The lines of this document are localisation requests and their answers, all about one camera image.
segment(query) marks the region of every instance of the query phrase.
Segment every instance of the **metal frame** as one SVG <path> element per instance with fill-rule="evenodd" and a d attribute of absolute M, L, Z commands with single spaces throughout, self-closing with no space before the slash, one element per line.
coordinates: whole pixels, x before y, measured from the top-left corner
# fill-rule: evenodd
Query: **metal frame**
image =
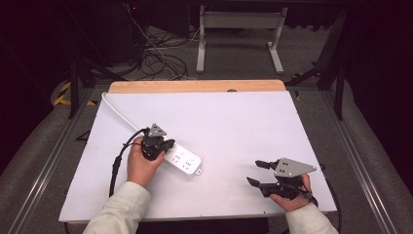
<path fill-rule="evenodd" d="M 206 28 L 276 28 L 274 40 L 267 44 L 277 73 L 283 74 L 282 63 L 277 53 L 277 45 L 282 34 L 286 12 L 287 8 L 282 8 L 280 13 L 205 12 L 205 6 L 201 6 L 197 72 L 204 72 L 207 47 L 205 40 Z"/>

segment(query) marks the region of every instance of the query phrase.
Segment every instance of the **table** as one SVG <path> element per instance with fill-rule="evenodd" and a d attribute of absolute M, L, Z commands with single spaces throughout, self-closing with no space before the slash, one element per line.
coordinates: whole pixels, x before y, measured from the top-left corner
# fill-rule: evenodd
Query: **table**
<path fill-rule="evenodd" d="M 159 168 L 147 187 L 152 201 L 146 221 L 283 214 L 248 184 L 247 176 L 276 181 L 254 161 L 285 157 L 319 168 L 291 95 L 279 80 L 115 82 L 107 99 L 137 126 L 156 122 L 203 159 L 203 172 L 190 179 L 168 165 Z M 168 104 L 160 105 L 166 100 Z M 113 160 L 133 133 L 100 104 L 59 221 L 87 222 L 101 209 L 108 199 Z M 125 157 L 115 190 L 126 180 Z M 320 210 L 336 211 L 320 169 L 311 177 Z"/>

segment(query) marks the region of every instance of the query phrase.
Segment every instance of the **gray carpet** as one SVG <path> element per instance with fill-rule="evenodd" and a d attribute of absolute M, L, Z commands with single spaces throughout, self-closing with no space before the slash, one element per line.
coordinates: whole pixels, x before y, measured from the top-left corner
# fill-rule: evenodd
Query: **gray carpet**
<path fill-rule="evenodd" d="M 203 74 L 196 73 L 198 44 L 191 43 L 184 48 L 162 50 L 168 55 L 183 59 L 188 66 L 188 76 L 192 79 L 281 79 L 288 81 L 295 73 L 312 68 L 325 41 L 328 30 L 313 32 L 311 29 L 285 28 L 279 42 L 279 55 L 284 68 L 284 75 L 277 75 L 266 42 L 271 41 L 273 31 L 252 30 L 243 36 L 228 32 L 212 32 L 206 39 L 206 65 Z M 141 77 L 134 72 L 129 79 Z M 170 78 L 170 72 L 164 71 L 155 79 Z M 353 154 L 357 153 L 374 182 L 374 188 L 380 195 L 383 206 L 394 228 L 386 231 L 380 216 L 371 203 L 368 189 L 362 183 L 351 160 L 347 142 L 342 130 L 337 125 L 336 117 L 330 111 L 334 87 L 330 92 L 319 92 L 315 88 L 318 78 L 309 79 L 293 90 L 298 90 L 300 100 L 291 97 L 303 122 L 310 142 L 319 161 L 325 165 L 325 173 L 337 194 L 342 215 L 342 233 L 413 233 L 413 199 L 394 170 L 380 142 L 372 133 L 353 103 L 351 88 L 345 87 L 343 102 L 344 126 L 353 144 Z M 98 80 L 91 99 L 99 100 L 99 94 L 107 91 L 110 80 Z M 55 144 L 67 124 L 70 111 L 68 105 L 57 105 L 55 110 L 37 127 L 0 177 L 0 232 L 7 233 L 19 214 L 28 196 L 32 184 L 48 158 L 56 151 Z M 65 233 L 63 224 L 58 222 L 64 193 L 82 156 L 84 141 L 78 136 L 90 130 L 97 106 L 85 106 L 73 129 L 61 149 L 59 161 L 47 180 L 43 194 L 35 203 L 27 222 L 21 225 L 21 233 Z M 338 225 L 338 213 L 327 214 L 334 226 Z M 283 215 L 270 217 L 270 233 L 282 233 L 286 226 Z M 82 233 L 85 225 L 69 225 L 70 233 Z"/>

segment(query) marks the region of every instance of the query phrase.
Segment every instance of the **black wall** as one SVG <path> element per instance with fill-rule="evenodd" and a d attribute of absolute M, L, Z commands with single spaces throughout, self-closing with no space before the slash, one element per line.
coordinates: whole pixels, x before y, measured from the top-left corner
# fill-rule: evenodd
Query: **black wall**
<path fill-rule="evenodd" d="M 51 93 L 68 70 L 56 6 L 45 0 L 0 2 L 0 174 L 52 111 Z"/>
<path fill-rule="evenodd" d="M 352 12 L 339 49 L 356 105 L 413 193 L 412 12 L 390 0 Z"/>

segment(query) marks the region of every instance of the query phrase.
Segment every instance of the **wooden edge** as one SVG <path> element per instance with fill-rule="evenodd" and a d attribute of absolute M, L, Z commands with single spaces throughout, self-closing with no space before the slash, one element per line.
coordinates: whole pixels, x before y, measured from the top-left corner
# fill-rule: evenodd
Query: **wooden edge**
<path fill-rule="evenodd" d="M 286 91 L 281 80 L 117 81 L 109 94 Z"/>

